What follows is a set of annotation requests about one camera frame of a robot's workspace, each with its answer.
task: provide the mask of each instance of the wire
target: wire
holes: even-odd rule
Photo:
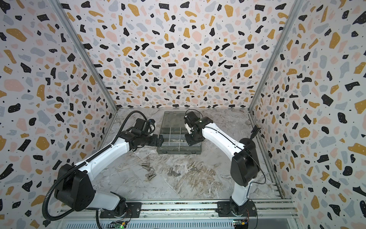
[[[197,111],[197,110],[195,110],[195,109],[188,109],[188,110],[186,110],[186,115],[187,115],[187,111],[189,111],[189,110]]]
[[[223,133],[221,133],[220,131],[217,131],[217,130],[215,130],[214,128],[211,128],[211,127],[208,127],[208,126],[206,126],[205,128],[210,128],[210,129],[212,129],[212,130],[214,130],[214,131],[216,131],[217,133],[219,133],[219,134],[221,134],[222,136],[224,136],[228,141],[230,141],[236,148],[238,148],[238,149],[240,149],[240,150],[244,150],[244,149],[242,149],[242,148],[240,148],[239,146],[237,146],[235,143],[233,143],[228,137],[226,137]],[[263,176],[264,176],[264,182],[263,183],[259,183],[259,182],[255,182],[255,181],[253,181],[252,183],[257,183],[257,184],[265,184],[266,183],[266,181],[267,181],[267,178],[266,178],[266,175],[264,174],[264,172],[263,172],[263,170],[261,169],[261,167],[259,166],[259,164],[254,160],[254,158],[252,158],[252,156],[251,155],[249,155],[246,151],[244,151],[256,164],[257,164],[257,166],[258,166],[258,168],[261,170],[261,172],[262,172],[262,174],[263,174]]]
[[[95,221],[97,221],[97,227],[99,229],[102,229],[102,227],[100,226],[100,223],[99,223],[99,210],[95,211]]]

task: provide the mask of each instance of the marble surface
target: marble surface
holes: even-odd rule
[[[155,134],[159,134],[165,111],[185,111],[186,109],[133,108],[120,109],[106,139],[106,145],[112,141],[125,117],[133,110],[140,110],[147,118],[156,121]],[[204,116],[210,117],[225,133],[236,140],[250,136],[252,130],[246,110],[199,109]],[[133,114],[124,129],[134,125],[139,114]],[[266,175],[266,184],[254,184],[250,188],[252,199],[280,199],[278,188],[272,182],[264,163],[256,139],[259,164]],[[139,164],[150,162],[156,177],[151,181],[145,176],[148,172]],[[234,188],[230,176],[229,158],[213,143],[205,140],[200,155],[158,154],[156,147],[145,146],[135,152],[128,152],[107,168],[93,181],[96,190],[116,192],[127,199],[228,199]],[[169,169],[180,176],[168,176]],[[256,182],[263,182],[259,172]]]

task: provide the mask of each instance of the pink speckle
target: pink speckle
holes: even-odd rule
[[[33,37],[33,33],[25,26],[23,26],[23,31],[27,33],[29,36]]]
[[[24,90],[24,86],[19,80],[4,80],[4,87],[8,91],[21,92]]]
[[[21,129],[22,131],[26,131],[27,130],[27,123],[26,123],[25,119],[24,118],[18,119],[18,121],[16,122],[16,127]]]
[[[26,171],[27,173],[32,172],[32,165],[30,164],[30,156],[29,155],[25,155],[23,157],[23,160],[20,163],[20,168],[22,170]]]
[[[341,42],[339,45],[338,53],[343,52],[343,49],[345,48],[348,41]]]
[[[76,12],[79,14],[80,13],[80,8],[77,5],[74,5],[74,9],[76,10]]]
[[[147,15],[146,10],[143,6],[141,6],[140,10],[141,10],[141,12],[143,13],[144,16]]]
[[[290,120],[296,120],[296,121],[299,121],[300,120],[300,116],[298,114],[292,114],[290,116]]]
[[[41,39],[36,40],[36,43],[39,46],[42,46],[43,45],[43,41]]]
[[[338,154],[337,151],[338,151],[338,148],[332,149],[332,151],[330,152],[330,155],[332,156],[332,158],[336,158],[336,156]]]
[[[17,161],[19,161],[19,157],[18,156],[9,156],[9,160],[12,162],[17,162]]]
[[[193,39],[196,41],[196,42],[200,42],[201,41],[201,38],[202,38],[202,34],[198,31],[194,31],[192,33],[192,37]]]
[[[115,33],[111,32],[111,31],[107,31],[106,34],[105,34],[105,36],[107,38],[109,38],[111,41],[117,42],[117,36],[116,36]]]
[[[101,12],[105,12],[105,10],[103,9],[103,7],[101,7],[101,5],[99,5],[99,3],[98,2],[96,2],[97,3],[97,7],[98,7],[98,9],[101,11]]]
[[[332,59],[330,59],[330,62],[331,62],[332,64],[337,63],[337,62],[338,62],[337,57],[335,57],[335,56],[334,56]]]
[[[196,12],[197,12],[197,13],[200,13],[200,12],[201,12],[201,10],[199,9],[199,6],[198,6],[198,3],[197,3],[197,2],[196,2],[195,9],[196,9]]]

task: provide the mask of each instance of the black speckle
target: black speckle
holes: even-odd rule
[[[276,6],[276,10],[283,10],[286,6],[286,3]]]
[[[166,9],[169,10],[169,4],[159,3],[160,9]]]
[[[347,123],[346,116],[342,112],[338,112],[338,120],[341,123]]]
[[[321,97],[321,99],[323,100],[323,104],[325,104],[325,105],[330,106],[333,103],[333,99],[331,99],[329,96],[327,96],[325,94]]]
[[[254,9],[264,11],[264,6],[263,5],[255,5]]]
[[[26,73],[31,73],[32,69],[28,66],[26,66],[24,63],[21,63],[20,66],[23,68],[23,71]]]

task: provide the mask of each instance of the terrazzo pattern wall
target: terrazzo pattern wall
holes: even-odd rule
[[[365,1],[304,1],[254,110],[304,228],[366,228]]]
[[[284,0],[61,0],[119,107],[246,107]]]
[[[96,151],[112,110],[47,1],[0,8],[0,228],[53,228],[45,194],[62,165]]]

